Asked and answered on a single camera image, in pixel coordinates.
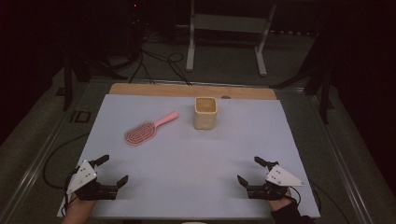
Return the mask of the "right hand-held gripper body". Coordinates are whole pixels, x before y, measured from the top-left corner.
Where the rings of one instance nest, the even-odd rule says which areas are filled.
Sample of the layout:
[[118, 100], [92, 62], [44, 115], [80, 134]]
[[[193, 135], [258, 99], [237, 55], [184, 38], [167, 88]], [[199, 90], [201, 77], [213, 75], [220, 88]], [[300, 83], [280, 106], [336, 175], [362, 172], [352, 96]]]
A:
[[287, 192], [289, 188], [303, 186], [303, 180], [294, 176], [279, 165], [275, 165], [265, 177], [265, 183], [263, 185], [247, 185], [247, 196], [249, 199], [277, 201], [288, 198]]

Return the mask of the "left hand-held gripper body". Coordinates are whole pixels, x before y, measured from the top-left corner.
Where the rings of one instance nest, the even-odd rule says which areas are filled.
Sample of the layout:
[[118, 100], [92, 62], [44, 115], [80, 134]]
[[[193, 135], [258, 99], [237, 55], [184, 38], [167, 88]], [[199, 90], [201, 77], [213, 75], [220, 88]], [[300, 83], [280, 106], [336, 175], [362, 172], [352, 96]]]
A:
[[118, 187], [102, 185], [97, 181], [94, 168], [101, 164], [101, 161], [84, 160], [74, 172], [66, 193], [75, 193], [82, 201], [115, 200]]

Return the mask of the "pink hairbrush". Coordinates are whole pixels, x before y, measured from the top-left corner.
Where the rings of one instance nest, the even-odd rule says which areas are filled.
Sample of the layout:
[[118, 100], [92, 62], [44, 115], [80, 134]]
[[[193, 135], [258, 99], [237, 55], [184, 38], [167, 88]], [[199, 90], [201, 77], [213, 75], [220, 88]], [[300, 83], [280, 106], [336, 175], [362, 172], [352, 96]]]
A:
[[150, 140], [157, 132], [159, 126], [178, 118], [176, 111], [164, 116], [157, 121], [145, 121], [138, 126], [128, 130], [124, 134], [124, 140], [133, 147], [140, 146]]

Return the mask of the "cream square holder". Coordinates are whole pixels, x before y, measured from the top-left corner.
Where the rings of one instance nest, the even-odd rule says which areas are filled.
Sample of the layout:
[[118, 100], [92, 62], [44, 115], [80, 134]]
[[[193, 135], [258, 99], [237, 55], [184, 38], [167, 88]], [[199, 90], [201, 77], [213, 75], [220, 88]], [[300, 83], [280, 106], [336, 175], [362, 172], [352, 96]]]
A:
[[212, 130], [216, 126], [217, 101], [213, 97], [197, 97], [194, 102], [193, 127], [197, 130]]

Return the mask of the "person's right hand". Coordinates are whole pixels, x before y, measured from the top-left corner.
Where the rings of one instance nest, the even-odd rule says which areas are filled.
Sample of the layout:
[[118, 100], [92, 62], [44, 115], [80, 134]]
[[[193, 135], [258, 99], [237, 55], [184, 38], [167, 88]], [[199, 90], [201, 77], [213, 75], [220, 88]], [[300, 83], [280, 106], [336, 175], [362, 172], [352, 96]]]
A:
[[288, 190], [282, 199], [276, 201], [268, 201], [267, 203], [269, 204], [272, 211], [277, 211], [292, 203], [290, 197], [291, 194], [290, 191]]

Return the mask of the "person's left hand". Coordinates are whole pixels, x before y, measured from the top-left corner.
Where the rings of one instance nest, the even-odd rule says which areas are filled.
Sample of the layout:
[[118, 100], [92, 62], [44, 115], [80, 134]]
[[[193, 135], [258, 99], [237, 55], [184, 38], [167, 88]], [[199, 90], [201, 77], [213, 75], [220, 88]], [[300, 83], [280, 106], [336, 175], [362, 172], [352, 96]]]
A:
[[75, 193], [70, 197], [70, 202], [67, 206], [67, 215], [89, 216], [96, 205], [96, 201], [81, 200]]

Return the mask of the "black stand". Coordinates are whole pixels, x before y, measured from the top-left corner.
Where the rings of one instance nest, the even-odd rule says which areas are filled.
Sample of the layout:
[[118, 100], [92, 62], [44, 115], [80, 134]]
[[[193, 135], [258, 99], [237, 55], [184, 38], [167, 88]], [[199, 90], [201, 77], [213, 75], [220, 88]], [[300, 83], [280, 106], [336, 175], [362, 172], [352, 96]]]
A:
[[320, 91], [318, 112], [325, 124], [329, 123], [328, 108], [332, 70], [330, 59], [333, 56], [332, 44], [332, 38], [320, 32], [308, 51], [298, 73], [291, 78], [270, 86], [271, 89], [281, 90], [308, 77], [309, 80], [304, 86], [304, 93], [314, 96]]
[[83, 54], [75, 50], [67, 51], [64, 55], [64, 111], [73, 102], [73, 75], [82, 82], [88, 82], [91, 78]]

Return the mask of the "white metal stand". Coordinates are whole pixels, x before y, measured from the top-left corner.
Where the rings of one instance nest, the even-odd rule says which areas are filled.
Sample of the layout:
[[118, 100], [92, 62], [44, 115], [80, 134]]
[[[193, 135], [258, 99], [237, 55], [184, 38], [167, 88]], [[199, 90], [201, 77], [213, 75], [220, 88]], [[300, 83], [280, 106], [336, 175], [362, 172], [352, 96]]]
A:
[[191, 72], [194, 67], [195, 36], [196, 30], [211, 30], [224, 32], [240, 32], [250, 34], [261, 34], [261, 42], [254, 48], [259, 75], [267, 75], [262, 51], [269, 35], [276, 5], [271, 5], [265, 18], [236, 17], [225, 15], [196, 14], [195, 0], [191, 0], [191, 14], [189, 25], [189, 46], [187, 52], [186, 70]]

